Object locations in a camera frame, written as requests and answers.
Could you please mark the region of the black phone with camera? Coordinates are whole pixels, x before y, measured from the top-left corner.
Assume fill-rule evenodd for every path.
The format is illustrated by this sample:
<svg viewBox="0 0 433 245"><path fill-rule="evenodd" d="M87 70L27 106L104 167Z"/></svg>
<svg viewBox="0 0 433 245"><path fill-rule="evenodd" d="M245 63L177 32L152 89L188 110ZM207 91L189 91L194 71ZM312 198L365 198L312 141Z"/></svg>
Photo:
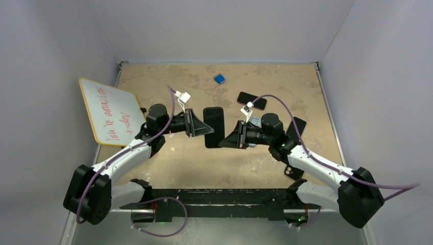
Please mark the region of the black phone with camera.
<svg viewBox="0 0 433 245"><path fill-rule="evenodd" d="M213 133L204 135L205 147L219 148L219 143L225 139L224 110L222 107L207 107L203 109L203 122L214 129Z"/></svg>

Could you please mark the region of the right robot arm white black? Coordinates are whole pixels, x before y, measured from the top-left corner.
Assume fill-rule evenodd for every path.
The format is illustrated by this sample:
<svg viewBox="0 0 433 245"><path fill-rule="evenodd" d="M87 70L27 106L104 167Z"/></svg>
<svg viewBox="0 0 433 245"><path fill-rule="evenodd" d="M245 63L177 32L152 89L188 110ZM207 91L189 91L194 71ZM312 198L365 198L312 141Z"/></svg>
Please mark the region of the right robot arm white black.
<svg viewBox="0 0 433 245"><path fill-rule="evenodd" d="M315 204L332 209L350 225L363 228L385 203L372 174L363 167L353 170L305 150L296 135L295 123L304 125L305 121L295 117L285 131L275 113L263 115L259 127L239 120L219 146L268 146L272 157L290 168L288 176L294 180L286 195L290 206Z"/></svg>

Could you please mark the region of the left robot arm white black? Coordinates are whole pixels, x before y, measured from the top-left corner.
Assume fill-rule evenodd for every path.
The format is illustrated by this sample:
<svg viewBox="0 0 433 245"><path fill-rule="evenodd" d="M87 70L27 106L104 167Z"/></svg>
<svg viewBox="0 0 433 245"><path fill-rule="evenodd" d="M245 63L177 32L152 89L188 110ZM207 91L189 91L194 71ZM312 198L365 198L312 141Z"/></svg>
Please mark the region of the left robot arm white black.
<svg viewBox="0 0 433 245"><path fill-rule="evenodd" d="M123 206L134 203L148 208L152 195L146 191L144 181L133 180L120 195L115 195L113 184L128 171L156 155L165 144L165 134L185 132L188 137L211 134L214 129L200 120L193 109L187 108L177 115L168 114L163 104L148 109L146 122L138 134L121 151L93 167L80 165L73 173L63 207L76 215L76 222L99 224L116 203Z"/></svg>

